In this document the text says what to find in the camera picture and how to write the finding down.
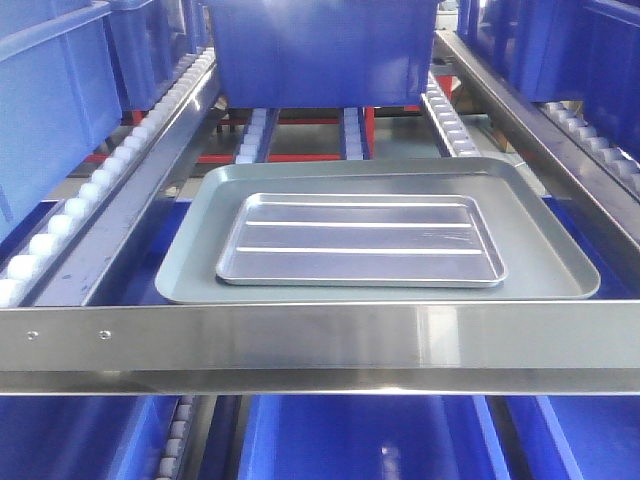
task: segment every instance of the metal rack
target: metal rack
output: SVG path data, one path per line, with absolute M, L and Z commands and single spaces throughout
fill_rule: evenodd
M 438 44 L 637 294 L 636 198 L 455 35 L 438 34 Z M 640 392 L 637 300 L 102 306 L 224 114 L 215 67 L 195 85 L 22 308 L 0 311 L 0 392 Z M 443 153 L 464 154 L 443 122 L 455 113 L 429 101 Z

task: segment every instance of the aluminum tray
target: aluminum tray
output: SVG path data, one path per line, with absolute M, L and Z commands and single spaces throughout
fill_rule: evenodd
M 256 193 L 465 195 L 508 277 L 494 288 L 230 285 L 215 275 L 242 203 Z M 156 277 L 179 303 L 402 302 L 591 296 L 597 270 L 511 165 L 490 158 L 230 165 L 210 172 Z
M 506 276 L 470 197 L 289 193 L 244 201 L 216 273 L 236 285 L 457 288 Z

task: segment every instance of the flow rack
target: flow rack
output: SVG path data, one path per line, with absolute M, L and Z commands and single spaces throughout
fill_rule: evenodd
M 106 173 L 94 174 L 99 188 L 85 188 L 84 203 L 75 202 L 81 214 L 67 201 L 36 225 L 33 233 L 55 215 L 77 220 L 56 254 L 27 269 L 24 289 L 13 292 L 19 307 L 0 310 L 0 392 L 640 392 L 636 194 L 454 34 L 438 33 L 436 49 L 624 292 L 568 301 L 113 306 L 114 286 L 168 218 L 225 114 L 214 56 L 205 51 L 132 135 L 138 140 L 125 139 Z M 476 155 L 433 81 L 421 102 L 443 155 Z M 265 137 L 250 137 L 250 122 L 244 140 L 256 147 L 243 151 L 253 155 L 246 161 L 264 161 L 268 147 L 258 146 L 268 146 L 277 112 L 253 116 L 266 122 Z M 355 134 L 366 147 L 364 128 L 348 124 L 343 141 Z

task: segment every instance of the blue crate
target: blue crate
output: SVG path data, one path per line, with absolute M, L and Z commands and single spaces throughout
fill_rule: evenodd
M 91 0 L 2 0 L 0 38 L 90 5 Z
M 177 400 L 0 398 L 0 478 L 155 478 Z
M 591 18 L 584 0 L 463 0 L 461 38 L 530 101 L 581 100 Z
M 510 478 L 484 397 L 254 397 L 240 480 Z
M 107 36 L 124 111 L 150 110 L 190 49 L 181 0 L 109 0 Z
M 590 0 L 593 39 L 585 118 L 640 159 L 640 2 Z
M 204 0 L 236 108 L 415 105 L 438 0 Z
M 640 398 L 513 397 L 508 404 L 535 478 L 638 478 Z
M 185 21 L 189 38 L 189 52 L 199 53 L 211 45 L 209 8 L 200 0 L 185 0 Z
M 95 2 L 0 38 L 0 241 L 120 122 L 108 13 Z

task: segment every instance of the metal beam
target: metal beam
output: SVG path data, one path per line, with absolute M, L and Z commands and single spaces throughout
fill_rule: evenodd
M 640 392 L 639 311 L 588 300 L 4 310 L 0 391 Z

